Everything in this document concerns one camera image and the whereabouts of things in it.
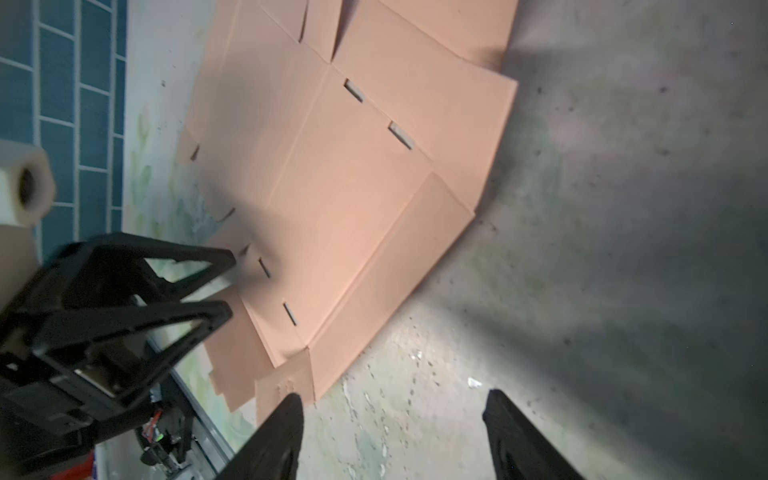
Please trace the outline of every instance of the blue tile wall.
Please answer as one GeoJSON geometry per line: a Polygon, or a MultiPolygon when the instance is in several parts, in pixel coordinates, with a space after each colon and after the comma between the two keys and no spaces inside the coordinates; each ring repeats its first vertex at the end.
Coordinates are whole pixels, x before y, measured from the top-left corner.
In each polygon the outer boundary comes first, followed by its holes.
{"type": "Polygon", "coordinates": [[[42,146],[56,180],[44,259],[122,225],[127,0],[0,5],[0,138],[42,146]]]}
{"type": "Polygon", "coordinates": [[[32,143],[32,72],[0,63],[0,138],[32,143]]]}
{"type": "Polygon", "coordinates": [[[72,207],[52,207],[42,221],[43,258],[51,256],[57,248],[72,241],[74,210],[72,207]]]}
{"type": "Polygon", "coordinates": [[[40,0],[40,22],[74,34],[74,0],[40,0]]]}
{"type": "Polygon", "coordinates": [[[74,128],[40,122],[42,147],[48,152],[56,180],[56,201],[74,202],[74,128]]]}
{"type": "Polygon", "coordinates": [[[109,90],[112,14],[86,1],[82,2],[82,9],[80,81],[101,90],[109,90]]]}
{"type": "Polygon", "coordinates": [[[74,42],[40,30],[40,115],[74,120],[74,42]]]}

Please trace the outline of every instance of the white grout line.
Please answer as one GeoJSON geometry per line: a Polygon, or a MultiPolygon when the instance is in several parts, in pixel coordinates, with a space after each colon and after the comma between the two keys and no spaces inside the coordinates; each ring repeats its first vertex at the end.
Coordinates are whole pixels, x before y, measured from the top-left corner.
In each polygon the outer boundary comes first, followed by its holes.
{"type": "Polygon", "coordinates": [[[40,115],[40,121],[47,121],[49,124],[64,125],[65,127],[74,127],[74,124],[70,121],[59,120],[58,118],[45,117],[40,115]]]}
{"type": "Polygon", "coordinates": [[[111,11],[112,11],[112,9],[111,9],[111,8],[107,7],[107,6],[106,6],[106,5],[104,5],[103,3],[99,3],[99,2],[96,2],[96,0],[86,0],[86,1],[87,1],[88,3],[92,3],[92,4],[96,5],[97,7],[101,7],[101,8],[103,8],[103,9],[104,9],[104,10],[106,10],[107,12],[111,12],[111,11]]]}
{"type": "Polygon", "coordinates": [[[30,67],[29,65],[24,65],[23,63],[19,63],[17,61],[13,61],[10,58],[0,57],[0,63],[4,63],[6,65],[11,65],[12,67],[20,68],[21,70],[35,71],[35,69],[30,67]]]}
{"type": "Polygon", "coordinates": [[[87,172],[98,172],[100,174],[106,174],[107,169],[101,167],[89,167],[88,165],[78,165],[78,170],[85,170],[87,172]]]}
{"type": "MultiPolygon", "coordinates": [[[[112,9],[112,28],[110,29],[111,39],[109,48],[109,118],[107,119],[109,137],[107,138],[107,205],[112,206],[112,176],[114,164],[114,89],[115,89],[115,58],[118,51],[118,10],[112,9]]],[[[106,209],[104,215],[107,216],[107,233],[112,231],[112,210],[106,209]]]]}
{"type": "Polygon", "coordinates": [[[56,35],[60,35],[60,36],[62,36],[62,37],[64,37],[64,38],[69,38],[70,40],[74,41],[74,35],[72,35],[72,34],[69,34],[69,33],[67,33],[67,32],[66,32],[66,31],[64,31],[64,30],[59,30],[59,29],[58,29],[58,28],[56,28],[56,27],[51,27],[50,25],[46,25],[46,24],[45,24],[45,23],[43,23],[43,22],[38,22],[38,26],[39,26],[40,28],[44,29],[44,30],[52,31],[52,32],[54,32],[56,35]]]}
{"type": "Polygon", "coordinates": [[[109,92],[106,90],[101,90],[100,88],[92,87],[89,84],[80,83],[80,88],[84,88],[86,90],[95,91],[98,94],[102,94],[104,96],[109,96],[109,92]]]}
{"type": "MultiPolygon", "coordinates": [[[[42,147],[40,135],[40,28],[37,28],[40,19],[40,0],[32,0],[32,143],[36,147],[42,147]]],[[[42,219],[35,225],[35,249],[38,261],[43,261],[43,222],[42,219]]]]}
{"type": "Polygon", "coordinates": [[[72,241],[80,240],[80,34],[82,30],[81,0],[74,0],[74,206],[72,209],[72,241]]]}

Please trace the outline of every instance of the unfolded cardboard box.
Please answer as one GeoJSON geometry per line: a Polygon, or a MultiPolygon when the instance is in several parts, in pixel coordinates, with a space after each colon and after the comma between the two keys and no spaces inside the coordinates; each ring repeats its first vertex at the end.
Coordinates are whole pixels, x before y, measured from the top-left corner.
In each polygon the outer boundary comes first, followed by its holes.
{"type": "Polygon", "coordinates": [[[259,418],[326,392],[465,229],[515,96],[516,2],[344,6],[218,0],[177,149],[240,254],[211,380],[259,418]]]}

